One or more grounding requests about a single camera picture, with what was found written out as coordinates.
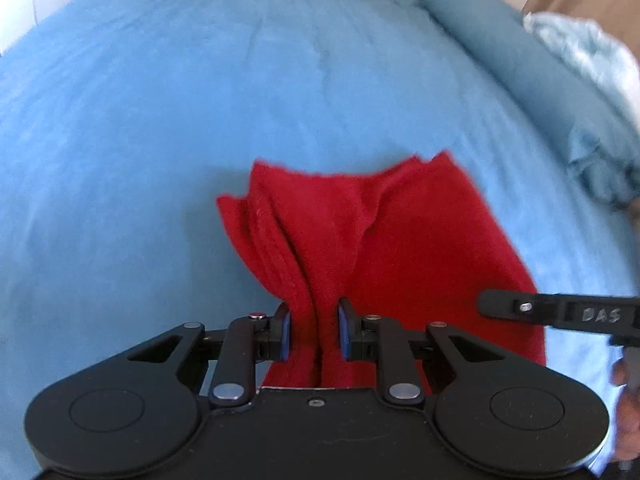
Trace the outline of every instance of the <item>finger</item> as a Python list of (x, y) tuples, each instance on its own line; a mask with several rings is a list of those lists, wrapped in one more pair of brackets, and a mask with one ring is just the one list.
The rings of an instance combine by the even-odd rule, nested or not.
[(624, 359), (620, 359), (620, 361), (618, 361), (613, 366), (611, 383), (615, 384), (616, 386), (622, 386), (623, 384), (626, 384), (626, 365)]
[(640, 431), (640, 406), (636, 397), (627, 389), (623, 390), (618, 399), (616, 423), (618, 431), (623, 433)]
[(620, 431), (616, 435), (616, 460), (634, 460), (640, 455), (640, 431), (625, 433)]

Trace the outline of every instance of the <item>silver rivet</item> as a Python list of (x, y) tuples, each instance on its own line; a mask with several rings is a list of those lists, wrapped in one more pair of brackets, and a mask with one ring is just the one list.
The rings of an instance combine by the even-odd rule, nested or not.
[(420, 395), (420, 388), (411, 383), (398, 383), (389, 388), (389, 393), (396, 399), (411, 400)]
[(222, 400), (238, 400), (244, 395), (244, 388), (236, 383), (222, 383), (213, 388), (213, 395)]

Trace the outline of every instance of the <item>bed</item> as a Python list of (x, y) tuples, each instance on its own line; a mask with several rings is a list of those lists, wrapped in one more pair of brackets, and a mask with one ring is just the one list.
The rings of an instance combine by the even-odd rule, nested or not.
[[(364, 173), (441, 150), (541, 292), (638, 294), (624, 213), (418, 0), (75, 0), (45, 20), (0, 59), (0, 477), (38, 470), (22, 417), (44, 386), (274, 311), (214, 202), (256, 158)], [(612, 409), (605, 337), (547, 330), (546, 352)]]

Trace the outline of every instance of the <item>teal pillow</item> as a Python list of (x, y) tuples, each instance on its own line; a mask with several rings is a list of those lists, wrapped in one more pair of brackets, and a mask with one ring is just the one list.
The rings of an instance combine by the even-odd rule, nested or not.
[(614, 206), (640, 196), (640, 136), (524, 30), (519, 12), (501, 0), (422, 4), (511, 93), (591, 196)]

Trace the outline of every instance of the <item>red towel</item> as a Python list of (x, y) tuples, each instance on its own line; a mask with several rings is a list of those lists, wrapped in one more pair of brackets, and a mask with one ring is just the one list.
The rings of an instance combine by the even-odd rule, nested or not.
[(289, 359), (277, 386), (370, 386), (371, 364), (347, 363), (337, 301), (423, 330), (441, 320), (544, 364), (542, 327), (485, 319), (486, 288), (534, 292), (526, 268), (446, 153), (370, 176), (293, 173), (257, 162), (245, 198), (221, 196), (231, 241), (260, 283), (289, 305)]

